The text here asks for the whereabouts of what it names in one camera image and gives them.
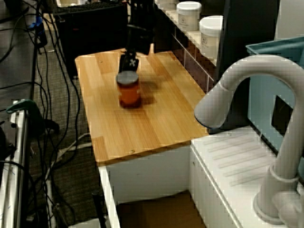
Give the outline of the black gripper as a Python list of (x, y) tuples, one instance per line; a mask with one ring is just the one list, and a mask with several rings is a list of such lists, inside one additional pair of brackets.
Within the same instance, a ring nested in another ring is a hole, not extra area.
[[(130, 52), (138, 52), (144, 55), (148, 55), (150, 52), (150, 46), (153, 42), (154, 31), (144, 29), (135, 25), (127, 25), (127, 43), (126, 50)], [(126, 54), (120, 56), (118, 73), (126, 71), (136, 72), (139, 65), (139, 59), (136, 55), (129, 56), (129, 60)]]

